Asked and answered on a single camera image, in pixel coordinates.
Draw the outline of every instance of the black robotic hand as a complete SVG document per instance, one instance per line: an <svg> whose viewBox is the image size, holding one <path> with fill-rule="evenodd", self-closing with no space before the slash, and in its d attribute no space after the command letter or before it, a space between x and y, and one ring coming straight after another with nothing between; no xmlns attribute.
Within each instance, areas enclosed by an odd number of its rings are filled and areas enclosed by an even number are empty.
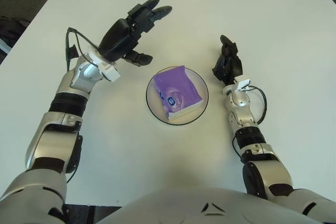
<svg viewBox="0 0 336 224"><path fill-rule="evenodd" d="M225 85L234 84L234 79L243 74L243 67L237 56L238 49L236 43L233 43L224 35L221 35L222 54L217 60L216 66L212 69L215 77L223 81Z"/></svg>
<svg viewBox="0 0 336 224"><path fill-rule="evenodd" d="M171 6L153 8L160 0L148 0L137 4L128 12L126 19L121 18L104 35L99 47L99 53L109 62L120 58L136 65L144 66L151 63L153 57L139 54L133 48L138 44L142 32L148 32L154 27L154 22L166 16Z"/></svg>

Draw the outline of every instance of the black bag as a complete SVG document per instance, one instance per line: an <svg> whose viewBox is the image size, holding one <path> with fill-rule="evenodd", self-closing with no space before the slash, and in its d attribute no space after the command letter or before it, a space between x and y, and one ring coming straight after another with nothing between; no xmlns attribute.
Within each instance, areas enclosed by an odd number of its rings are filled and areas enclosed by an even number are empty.
<svg viewBox="0 0 336 224"><path fill-rule="evenodd" d="M0 38L10 47L13 47L26 30L30 21L24 18L0 17Z"/></svg>

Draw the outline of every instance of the silver arm segment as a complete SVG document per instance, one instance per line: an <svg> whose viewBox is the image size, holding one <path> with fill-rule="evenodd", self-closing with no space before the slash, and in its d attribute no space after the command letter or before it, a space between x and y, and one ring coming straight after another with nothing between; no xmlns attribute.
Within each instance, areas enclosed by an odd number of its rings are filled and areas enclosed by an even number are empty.
<svg viewBox="0 0 336 224"><path fill-rule="evenodd" d="M291 177L266 143L250 110L249 79L237 76L223 89L225 107L237 143L249 194L270 200L312 219L336 223L336 203L306 189L293 189Z"/></svg>
<svg viewBox="0 0 336 224"><path fill-rule="evenodd" d="M64 75L28 147L27 171L17 176L0 198L1 222L66 222L65 174L71 173L79 163L82 143L79 130L86 102L93 86L103 79L103 73L112 81L119 77L115 64L107 66L105 61L99 61L98 52L92 50L91 54L95 54L95 61L89 55L86 58L97 67L81 56L76 66Z"/></svg>

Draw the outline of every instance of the plate rim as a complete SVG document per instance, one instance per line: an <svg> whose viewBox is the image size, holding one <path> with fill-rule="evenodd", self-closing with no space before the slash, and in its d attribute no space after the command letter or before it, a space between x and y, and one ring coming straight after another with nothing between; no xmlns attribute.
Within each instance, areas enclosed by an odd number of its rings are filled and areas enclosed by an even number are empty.
<svg viewBox="0 0 336 224"><path fill-rule="evenodd" d="M178 67L178 66L166 67L166 68L164 68L164 69L161 69L161 70L158 71L157 73L160 73L160 72L162 72L163 70L165 70L165 69L167 69L167 68L177 68L177 67ZM145 95L146 95L146 103L147 103L147 107L148 107L148 109L150 110L150 112L152 113L152 115L155 116L159 121L161 121L161 122L163 122L163 123L165 123L165 124L169 124L169 125L173 125L173 126L181 126L181 125L190 124L190 123L196 121L198 118L200 118L200 116L203 115L204 111L206 110L206 108L207 108L207 106L208 106L208 103L209 103L209 89L208 89L208 86L206 85L204 79L203 79L198 73L196 73L194 70L192 70L192 69L190 69L190 68L187 68L187 67L185 67L185 66L184 66L184 68L186 68L186 69L188 69L188 70L194 72L195 74L197 74L197 75L200 77L200 79L204 82L204 85L205 85L205 88L206 88L206 92L207 92L207 95L208 95L208 99L207 99L207 101L206 101L206 105L205 105L205 107L204 107L204 110L201 112L201 114L200 114L198 117L196 117L195 119L191 120L190 122L182 123L182 124L173 124L173 123L169 123L169 122L164 122L164 121L162 121L160 118L158 118L158 117L153 113L153 111L151 110L151 108L150 108L150 106L149 106L149 104L148 104L147 92L148 92L149 84L151 83L151 81L152 81L153 78L154 78L154 76L153 76L153 77L149 80L149 82L148 82L148 84L147 84L146 94L145 94Z"/></svg>

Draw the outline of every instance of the tissue pack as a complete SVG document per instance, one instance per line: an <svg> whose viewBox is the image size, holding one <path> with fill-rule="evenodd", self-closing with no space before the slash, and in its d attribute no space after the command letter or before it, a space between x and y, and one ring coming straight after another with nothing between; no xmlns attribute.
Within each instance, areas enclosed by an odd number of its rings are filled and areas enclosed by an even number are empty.
<svg viewBox="0 0 336 224"><path fill-rule="evenodd" d="M203 102L184 66L157 73L153 79L169 120L196 110Z"/></svg>

